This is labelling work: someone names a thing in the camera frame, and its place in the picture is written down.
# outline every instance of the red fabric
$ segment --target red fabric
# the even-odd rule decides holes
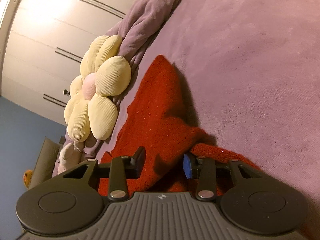
[[[182,169],[182,157],[187,151],[226,163],[239,159],[255,167],[242,155],[211,146],[204,130],[186,125],[186,108],[182,101],[175,69],[158,56],[145,74],[136,98],[127,109],[128,118],[122,127],[114,150],[106,152],[101,163],[114,157],[133,155],[139,146],[146,148],[146,162],[139,179],[129,179],[128,189],[135,191],[178,192],[193,190]],[[220,185],[218,192],[223,193]],[[101,179],[99,193],[106,195],[108,179]]]

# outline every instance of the purple blanket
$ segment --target purple blanket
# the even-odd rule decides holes
[[[117,98],[119,118],[97,159],[113,149],[127,106],[163,54],[180,73],[188,122],[303,192],[310,205],[306,228],[320,239],[320,0],[181,0],[152,42],[159,26],[152,28],[157,19],[144,12],[164,8],[162,24],[179,0],[147,1],[138,0],[108,32],[124,38],[120,53],[133,69],[141,62]],[[130,36],[128,18],[138,30]],[[145,32],[146,43],[136,42]],[[127,42],[133,47],[123,47]]]

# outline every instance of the orange plush toy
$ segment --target orange plush toy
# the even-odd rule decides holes
[[[26,170],[25,173],[23,174],[23,182],[24,185],[28,188],[30,181],[31,181],[31,177],[32,177],[32,170]]]

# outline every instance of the flower-shaped pillow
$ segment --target flower-shaped pillow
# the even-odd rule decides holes
[[[116,56],[121,42],[118,35],[97,37],[81,61],[81,75],[70,85],[64,118],[68,135],[76,142],[85,141],[90,131],[99,140],[113,131],[118,110],[108,96],[121,94],[131,79],[128,61]]]

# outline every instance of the gray ribbed panel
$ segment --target gray ribbed panel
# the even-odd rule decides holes
[[[112,203],[90,228],[65,240],[302,240],[298,233],[279,237],[255,236],[228,223],[212,203],[189,193],[136,193],[126,202]],[[26,233],[21,240],[49,237]]]

